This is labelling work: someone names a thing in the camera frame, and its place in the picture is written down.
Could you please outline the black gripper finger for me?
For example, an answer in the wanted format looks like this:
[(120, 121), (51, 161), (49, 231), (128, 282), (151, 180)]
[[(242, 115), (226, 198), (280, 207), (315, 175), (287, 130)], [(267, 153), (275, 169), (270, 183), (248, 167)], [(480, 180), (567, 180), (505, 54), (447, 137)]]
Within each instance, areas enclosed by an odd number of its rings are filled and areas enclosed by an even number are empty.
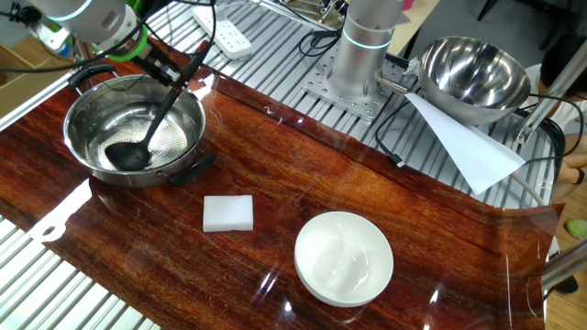
[(161, 61), (155, 62), (155, 67), (158, 69), (158, 80), (165, 86), (176, 87), (178, 81), (182, 77), (182, 69), (174, 63), (164, 63)]
[(194, 63), (189, 63), (182, 71), (180, 78), (176, 82), (177, 89), (185, 89), (188, 85), (189, 81), (194, 76), (196, 72), (196, 65)]

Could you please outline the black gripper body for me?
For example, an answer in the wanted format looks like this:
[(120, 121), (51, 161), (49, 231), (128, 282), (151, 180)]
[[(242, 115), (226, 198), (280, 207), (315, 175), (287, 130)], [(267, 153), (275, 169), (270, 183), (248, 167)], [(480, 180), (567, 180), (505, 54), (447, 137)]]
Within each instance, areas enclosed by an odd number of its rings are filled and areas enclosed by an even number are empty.
[(164, 63), (173, 63), (173, 61), (158, 46), (148, 43), (139, 55), (130, 60), (133, 64), (140, 67), (146, 74), (153, 79), (158, 79), (158, 69), (155, 67), (156, 61)]

